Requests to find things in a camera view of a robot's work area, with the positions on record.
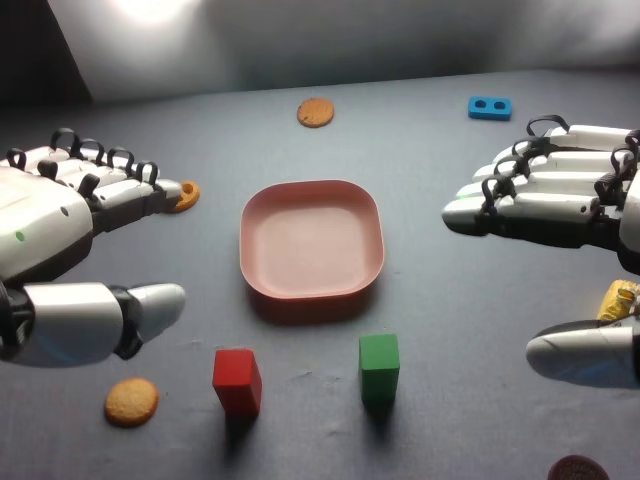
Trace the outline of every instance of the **gray table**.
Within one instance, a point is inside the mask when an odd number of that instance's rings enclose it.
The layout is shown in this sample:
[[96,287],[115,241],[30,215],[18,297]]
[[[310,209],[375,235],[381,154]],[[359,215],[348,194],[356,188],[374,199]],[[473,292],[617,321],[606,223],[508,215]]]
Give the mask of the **gray table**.
[[[7,479],[543,479],[561,456],[589,455],[616,480],[637,478],[640,394],[553,382],[527,365],[526,342],[595,315],[616,255],[449,232],[440,211],[477,167],[524,135],[526,121],[638,127],[640,77],[524,72],[198,96],[128,106],[5,112],[0,150],[46,143],[71,126],[194,179],[197,207],[95,241],[64,281],[174,281],[179,324],[129,362],[71,370],[0,366],[0,472]],[[511,122],[467,118],[471,95],[513,100]],[[336,117],[310,130],[298,104],[327,96]],[[265,320],[238,267],[245,202],[279,182],[340,178],[378,203],[387,259],[369,308],[316,326]],[[395,332],[398,398],[368,417],[357,341]],[[225,425],[211,387],[220,346],[255,350],[264,382],[258,420]],[[131,431],[102,417],[105,395],[140,375],[162,399]]]

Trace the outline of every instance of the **orange ring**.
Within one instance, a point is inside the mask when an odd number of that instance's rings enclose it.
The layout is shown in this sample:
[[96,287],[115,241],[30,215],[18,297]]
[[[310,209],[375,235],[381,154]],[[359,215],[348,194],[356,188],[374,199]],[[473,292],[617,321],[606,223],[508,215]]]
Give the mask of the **orange ring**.
[[200,187],[189,180],[182,182],[182,194],[180,195],[180,201],[171,210],[173,213],[184,212],[193,207],[200,198]]

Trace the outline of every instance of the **pink plastic container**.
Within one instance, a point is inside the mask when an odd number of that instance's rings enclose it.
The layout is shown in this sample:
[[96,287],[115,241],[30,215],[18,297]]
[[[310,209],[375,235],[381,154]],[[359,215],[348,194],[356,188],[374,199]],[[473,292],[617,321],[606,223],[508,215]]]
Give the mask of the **pink plastic container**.
[[378,208],[342,180],[273,185],[249,200],[240,227],[240,268],[261,294],[280,300],[351,295],[382,270]]

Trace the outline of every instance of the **biscuit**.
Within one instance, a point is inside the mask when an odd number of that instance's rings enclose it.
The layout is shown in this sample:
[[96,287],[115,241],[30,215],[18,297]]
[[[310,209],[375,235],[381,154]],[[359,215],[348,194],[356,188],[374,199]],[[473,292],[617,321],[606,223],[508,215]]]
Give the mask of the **biscuit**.
[[548,480],[609,480],[609,475],[596,462],[580,455],[558,460],[549,471]]
[[173,213],[184,212],[193,207],[200,198],[200,187],[189,180],[182,182],[182,194],[180,195],[180,201],[171,210]]
[[324,127],[333,119],[333,103],[326,98],[309,98],[298,107],[298,121],[309,128]]
[[104,411],[112,425],[139,427],[153,417],[159,399],[158,389],[153,383],[144,378],[129,378],[111,389]]

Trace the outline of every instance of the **robotic hand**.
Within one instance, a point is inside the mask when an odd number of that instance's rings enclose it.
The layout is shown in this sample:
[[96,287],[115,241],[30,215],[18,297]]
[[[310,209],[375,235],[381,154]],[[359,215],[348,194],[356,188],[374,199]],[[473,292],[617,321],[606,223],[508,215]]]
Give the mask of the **robotic hand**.
[[[69,148],[58,146],[64,135]],[[41,367],[111,353],[126,360],[178,319],[179,285],[29,283],[78,264],[95,235],[175,207],[182,187],[158,173],[121,147],[105,163],[102,145],[69,129],[54,132],[49,146],[9,150],[0,161],[0,359]]]
[[[559,127],[534,133],[539,121]],[[480,168],[442,212],[449,229],[545,245],[617,251],[640,274],[639,130],[529,121],[526,138]]]

